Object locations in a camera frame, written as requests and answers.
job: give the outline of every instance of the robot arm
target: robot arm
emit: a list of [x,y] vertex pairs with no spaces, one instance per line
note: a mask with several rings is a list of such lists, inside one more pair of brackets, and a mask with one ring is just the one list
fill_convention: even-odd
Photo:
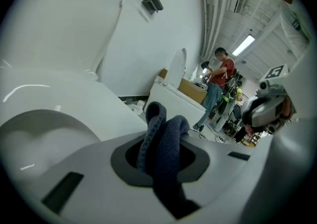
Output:
[[260,88],[256,95],[242,106],[244,124],[274,133],[292,116],[294,108],[283,87],[283,80],[288,73],[287,64],[268,70],[259,81]]

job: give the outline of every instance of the black slot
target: black slot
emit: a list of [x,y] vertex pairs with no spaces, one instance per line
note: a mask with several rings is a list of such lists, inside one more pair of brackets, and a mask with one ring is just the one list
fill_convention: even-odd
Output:
[[237,153],[237,152],[230,152],[228,154],[228,156],[237,158],[237,159],[241,159],[244,161],[247,161],[250,158],[250,155],[246,155],[246,154],[241,154],[241,153]]
[[[144,135],[117,147],[111,155],[111,166],[114,172],[127,184],[152,187],[152,177],[136,168],[136,161],[143,140]],[[183,183],[198,180],[209,166],[209,163],[209,156],[204,150],[181,141],[178,181]]]
[[83,177],[84,176],[79,173],[68,173],[53,190],[48,193],[42,200],[42,203],[58,214]]

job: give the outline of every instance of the cable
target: cable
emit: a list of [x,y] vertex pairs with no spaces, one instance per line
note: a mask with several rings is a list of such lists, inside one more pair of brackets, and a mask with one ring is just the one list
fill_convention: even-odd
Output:
[[201,132],[200,131],[196,131],[196,130],[193,130],[193,129],[190,129],[191,131],[195,131],[195,132],[199,132],[199,137],[201,138],[201,136],[203,136],[204,138],[201,138],[201,139],[205,139],[205,140],[207,140],[207,141],[209,141],[204,135],[202,135],[201,134]]
[[222,141],[226,141],[226,140],[228,140],[229,141],[229,139],[226,137],[226,140],[223,140],[223,138],[222,137],[220,137],[219,135],[217,135],[217,134],[215,134],[213,131],[212,131],[212,129],[208,126],[208,124],[205,122],[205,125],[207,126],[207,128],[209,129],[209,131],[211,131],[211,133],[215,136],[214,137],[214,139],[215,139],[215,141],[217,142],[217,140],[216,140],[216,137],[218,137],[220,140],[222,139]]

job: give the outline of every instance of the red shirt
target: red shirt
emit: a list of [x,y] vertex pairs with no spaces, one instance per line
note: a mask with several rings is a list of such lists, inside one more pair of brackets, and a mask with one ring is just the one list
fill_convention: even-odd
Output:
[[[229,58],[222,63],[221,67],[227,68],[227,72],[226,72],[227,77],[228,77],[228,79],[230,79],[233,75],[233,72],[234,72],[234,61]],[[226,73],[214,76],[211,79],[211,82],[218,84],[222,89],[224,89],[224,84],[226,83]]]

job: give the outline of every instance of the fluorescent light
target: fluorescent light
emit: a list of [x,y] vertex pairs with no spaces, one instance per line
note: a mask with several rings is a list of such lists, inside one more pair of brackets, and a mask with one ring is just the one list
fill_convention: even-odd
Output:
[[252,42],[254,42],[254,37],[248,35],[247,38],[240,44],[240,46],[232,53],[234,56],[238,56],[242,51],[244,51]]

